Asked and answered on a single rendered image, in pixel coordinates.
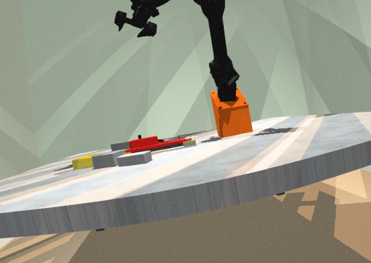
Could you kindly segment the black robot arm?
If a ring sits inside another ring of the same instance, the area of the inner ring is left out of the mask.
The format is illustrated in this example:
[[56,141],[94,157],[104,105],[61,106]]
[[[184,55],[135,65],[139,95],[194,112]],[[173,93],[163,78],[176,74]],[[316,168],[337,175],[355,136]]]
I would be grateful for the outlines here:
[[[170,0],[131,0],[133,15],[148,20],[150,16],[159,15],[157,7]],[[224,35],[223,13],[225,0],[194,0],[201,6],[203,14],[208,18],[214,60],[209,63],[210,74],[217,87],[219,101],[236,101],[236,81],[239,78],[234,70],[232,61],[227,55],[226,40]],[[138,11],[137,11],[138,9]]]

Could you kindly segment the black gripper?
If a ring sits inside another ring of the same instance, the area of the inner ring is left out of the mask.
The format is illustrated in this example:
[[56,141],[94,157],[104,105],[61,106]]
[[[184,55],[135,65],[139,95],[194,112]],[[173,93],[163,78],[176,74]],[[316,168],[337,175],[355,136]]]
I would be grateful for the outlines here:
[[139,17],[138,13],[136,12],[135,15],[133,15],[132,19],[129,19],[126,17],[127,13],[122,11],[117,11],[115,15],[115,24],[119,27],[119,31],[122,29],[123,25],[125,23],[128,23],[134,27],[137,28],[143,28],[143,30],[138,34],[137,37],[142,36],[155,36],[157,33],[157,25],[153,22],[148,22],[148,20],[144,20]]

